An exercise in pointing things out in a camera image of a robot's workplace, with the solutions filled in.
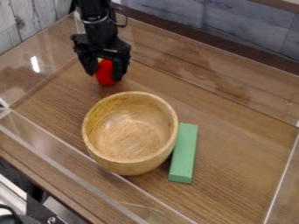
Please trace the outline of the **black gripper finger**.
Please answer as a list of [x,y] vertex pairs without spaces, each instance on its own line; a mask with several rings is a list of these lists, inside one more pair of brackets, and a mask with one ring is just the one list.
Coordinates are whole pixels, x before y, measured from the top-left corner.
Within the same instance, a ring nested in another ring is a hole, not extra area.
[[99,69],[99,58],[95,54],[80,54],[79,61],[84,68],[85,73],[92,76]]
[[112,79],[115,82],[121,81],[121,78],[127,73],[128,65],[129,65],[129,58],[112,59]]

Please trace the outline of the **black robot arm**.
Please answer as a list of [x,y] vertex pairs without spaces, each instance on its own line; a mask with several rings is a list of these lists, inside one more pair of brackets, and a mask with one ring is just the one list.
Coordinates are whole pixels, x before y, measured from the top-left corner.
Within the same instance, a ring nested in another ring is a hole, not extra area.
[[119,38],[116,9],[111,0],[75,0],[79,21],[84,33],[72,34],[73,52],[89,76],[96,76],[101,86],[113,86],[127,74],[131,60],[131,45]]

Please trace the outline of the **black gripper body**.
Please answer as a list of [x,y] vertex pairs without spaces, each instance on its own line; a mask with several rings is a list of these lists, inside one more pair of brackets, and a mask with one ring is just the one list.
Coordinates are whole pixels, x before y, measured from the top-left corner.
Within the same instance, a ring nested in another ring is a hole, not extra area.
[[80,60],[95,58],[112,60],[115,57],[123,60],[131,59],[131,45],[120,38],[115,38],[104,45],[92,43],[87,34],[72,34],[69,39],[73,42],[73,52]]

